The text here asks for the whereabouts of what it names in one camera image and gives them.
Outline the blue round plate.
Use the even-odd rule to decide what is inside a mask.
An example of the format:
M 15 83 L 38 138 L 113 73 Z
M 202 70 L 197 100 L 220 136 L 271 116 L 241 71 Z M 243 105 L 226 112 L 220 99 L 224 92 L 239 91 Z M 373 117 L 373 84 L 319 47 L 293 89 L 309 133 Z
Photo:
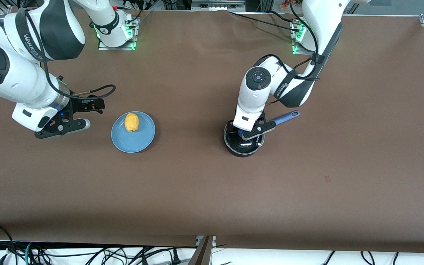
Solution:
M 125 119 L 129 114 L 135 114 L 139 119 L 136 131 L 128 131 L 125 128 Z M 111 140 L 113 145 L 125 153 L 137 153 L 145 150 L 155 138 L 155 123 L 153 119 L 144 112 L 128 112 L 116 119 L 111 129 Z

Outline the aluminium profile beam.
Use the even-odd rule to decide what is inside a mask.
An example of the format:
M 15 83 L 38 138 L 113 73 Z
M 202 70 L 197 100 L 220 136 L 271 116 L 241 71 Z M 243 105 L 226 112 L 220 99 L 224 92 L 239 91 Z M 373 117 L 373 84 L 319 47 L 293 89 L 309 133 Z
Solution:
M 196 248 L 187 265 L 211 265 L 212 236 L 207 235 Z

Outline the metal base plate right arm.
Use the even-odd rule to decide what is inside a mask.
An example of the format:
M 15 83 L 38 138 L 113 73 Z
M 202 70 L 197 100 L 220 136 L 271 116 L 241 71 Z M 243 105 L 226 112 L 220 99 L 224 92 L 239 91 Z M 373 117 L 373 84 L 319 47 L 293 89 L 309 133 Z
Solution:
M 132 18 L 131 14 L 126 14 L 122 22 L 114 28 L 108 37 L 101 37 L 99 31 L 96 36 L 99 39 L 99 50 L 121 50 L 133 51 L 136 50 L 137 38 L 139 32 L 140 19 Z

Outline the metal base plate left arm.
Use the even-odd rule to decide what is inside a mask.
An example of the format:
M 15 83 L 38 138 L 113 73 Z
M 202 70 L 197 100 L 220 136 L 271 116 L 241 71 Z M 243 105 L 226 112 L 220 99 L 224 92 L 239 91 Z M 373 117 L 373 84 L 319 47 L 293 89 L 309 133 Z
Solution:
M 292 51 L 294 55 L 312 55 L 315 51 L 315 42 L 311 32 L 297 19 L 290 22 L 291 29 L 296 29 L 291 33 Z

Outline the white metal bracket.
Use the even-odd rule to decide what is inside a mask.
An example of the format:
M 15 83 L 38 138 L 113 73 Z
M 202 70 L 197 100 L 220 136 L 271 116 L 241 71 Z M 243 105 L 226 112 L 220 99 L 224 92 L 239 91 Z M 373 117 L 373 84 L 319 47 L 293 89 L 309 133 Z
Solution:
M 195 237 L 195 246 L 198 247 L 202 240 L 205 238 L 203 235 L 197 235 Z M 216 247 L 216 236 L 212 236 L 212 248 Z

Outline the brown table cover sheet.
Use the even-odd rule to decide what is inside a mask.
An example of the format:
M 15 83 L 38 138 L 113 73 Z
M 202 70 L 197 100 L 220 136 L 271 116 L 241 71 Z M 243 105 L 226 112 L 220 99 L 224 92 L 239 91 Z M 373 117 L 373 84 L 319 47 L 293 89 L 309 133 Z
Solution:
M 223 141 L 240 83 L 283 29 L 227 13 L 154 11 L 135 51 L 86 45 L 49 69 L 76 92 L 116 91 L 86 131 L 40 140 L 0 98 L 0 225 L 15 240 L 227 248 L 424 252 L 424 27 L 417 17 L 345 16 L 300 116 L 248 158 Z M 155 123 L 143 151 L 111 140 L 121 115 Z

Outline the glass lid with blue knob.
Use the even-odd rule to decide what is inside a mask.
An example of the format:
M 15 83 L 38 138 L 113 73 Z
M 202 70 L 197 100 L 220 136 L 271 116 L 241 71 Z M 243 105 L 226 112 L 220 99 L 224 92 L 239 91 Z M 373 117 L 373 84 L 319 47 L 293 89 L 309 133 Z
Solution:
M 264 144 L 265 136 L 259 135 L 255 138 L 243 139 L 246 131 L 233 126 L 233 121 L 229 120 L 223 131 L 223 139 L 227 150 L 237 157 L 248 157 L 256 153 Z

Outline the grey metal box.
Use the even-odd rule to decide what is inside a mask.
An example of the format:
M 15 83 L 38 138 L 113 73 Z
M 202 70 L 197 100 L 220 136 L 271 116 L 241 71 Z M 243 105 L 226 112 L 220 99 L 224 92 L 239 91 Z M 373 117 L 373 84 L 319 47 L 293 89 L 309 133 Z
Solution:
M 245 0 L 191 0 L 191 11 L 246 12 Z

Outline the yellow potato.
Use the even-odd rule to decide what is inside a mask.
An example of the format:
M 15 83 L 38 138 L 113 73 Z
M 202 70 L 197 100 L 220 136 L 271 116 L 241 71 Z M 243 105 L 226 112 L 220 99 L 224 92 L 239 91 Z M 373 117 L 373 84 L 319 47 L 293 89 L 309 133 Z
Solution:
M 124 127 L 126 131 L 133 132 L 139 129 L 139 117 L 135 113 L 128 113 L 124 119 Z

